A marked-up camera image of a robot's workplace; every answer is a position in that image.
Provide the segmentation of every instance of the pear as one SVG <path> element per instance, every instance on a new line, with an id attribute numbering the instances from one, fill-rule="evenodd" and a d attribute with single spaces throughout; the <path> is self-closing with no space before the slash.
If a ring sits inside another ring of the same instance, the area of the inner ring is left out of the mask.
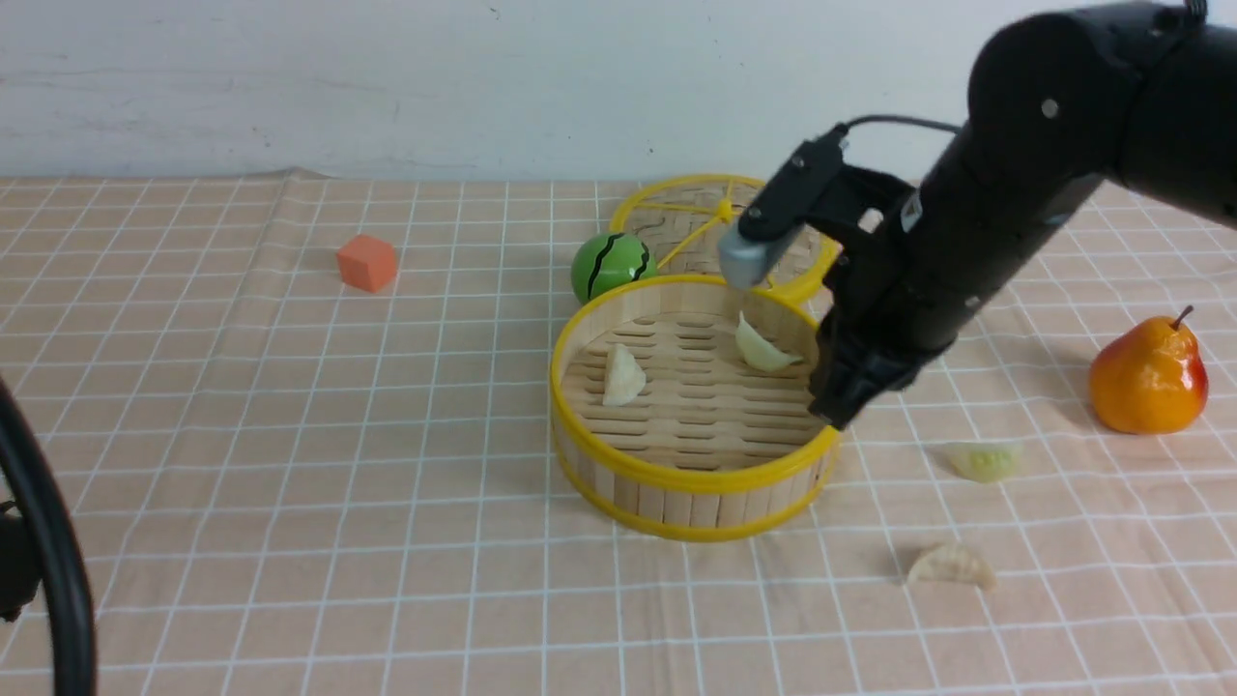
<path id="1" fill-rule="evenodd" d="M 1100 423 L 1129 435 L 1166 435 L 1202 415 L 1207 370 L 1199 339 L 1183 323 L 1192 310 L 1145 319 L 1100 351 L 1089 382 Z"/>

